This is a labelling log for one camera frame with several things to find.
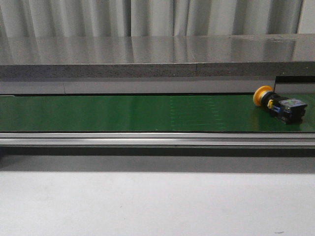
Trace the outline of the yellow mushroom push button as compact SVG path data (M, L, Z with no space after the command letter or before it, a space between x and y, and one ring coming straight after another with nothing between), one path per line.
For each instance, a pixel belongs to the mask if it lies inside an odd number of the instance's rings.
M307 107L299 99L278 95L270 86L259 87L253 95L253 103L286 124L301 122Z

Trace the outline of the green conveyor belt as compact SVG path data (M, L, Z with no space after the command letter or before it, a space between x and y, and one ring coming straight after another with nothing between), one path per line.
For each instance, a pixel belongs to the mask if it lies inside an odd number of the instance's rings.
M285 124L251 95L3 96L1 131L314 132L315 97L301 123Z

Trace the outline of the grey stone slab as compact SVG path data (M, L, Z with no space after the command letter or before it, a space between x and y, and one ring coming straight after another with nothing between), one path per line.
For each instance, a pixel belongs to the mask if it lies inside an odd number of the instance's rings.
M313 34L15 37L0 41L2 78L312 76Z

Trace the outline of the white pleated curtain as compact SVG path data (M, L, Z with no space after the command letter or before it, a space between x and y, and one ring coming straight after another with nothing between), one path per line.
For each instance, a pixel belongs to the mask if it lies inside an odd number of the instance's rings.
M296 33L300 0L3 0L1 37Z

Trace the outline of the grey conveyor back rail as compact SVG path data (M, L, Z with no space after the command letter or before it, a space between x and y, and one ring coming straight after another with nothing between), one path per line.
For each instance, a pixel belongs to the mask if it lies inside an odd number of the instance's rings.
M279 94L311 94L315 83L276 82L274 76L150 77L150 78L2 78L2 95L252 93L268 85Z

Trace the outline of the aluminium conveyor front rail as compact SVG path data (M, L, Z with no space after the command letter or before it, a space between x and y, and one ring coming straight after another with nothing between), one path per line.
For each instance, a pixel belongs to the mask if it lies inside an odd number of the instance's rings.
M1 146L153 146L153 147L251 147L314 148L313 132L245 133L14 133L0 134Z

